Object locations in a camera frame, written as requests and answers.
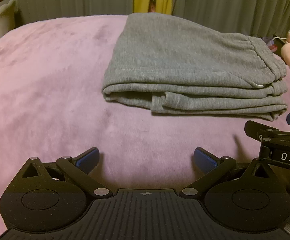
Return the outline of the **grey sweatpants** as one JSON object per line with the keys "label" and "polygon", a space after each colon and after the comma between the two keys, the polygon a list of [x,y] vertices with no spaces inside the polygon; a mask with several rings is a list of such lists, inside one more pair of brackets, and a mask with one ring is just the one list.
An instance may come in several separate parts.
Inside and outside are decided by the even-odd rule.
{"label": "grey sweatpants", "polygon": [[246,115],[287,110],[286,65],[265,42],[183,18],[128,16],[104,75],[106,101],[168,115]]}

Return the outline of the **purple plush bed blanket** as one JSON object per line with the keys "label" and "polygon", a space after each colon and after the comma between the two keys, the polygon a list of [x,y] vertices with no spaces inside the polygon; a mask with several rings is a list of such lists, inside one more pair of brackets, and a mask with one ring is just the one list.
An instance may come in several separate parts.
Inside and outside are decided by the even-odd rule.
{"label": "purple plush bed blanket", "polygon": [[0,39],[0,198],[29,158],[54,162],[91,147],[101,152],[91,177],[112,191],[181,190],[202,175],[197,147],[242,163],[257,156],[245,116],[154,115],[105,101],[104,73],[126,21],[57,18]]}

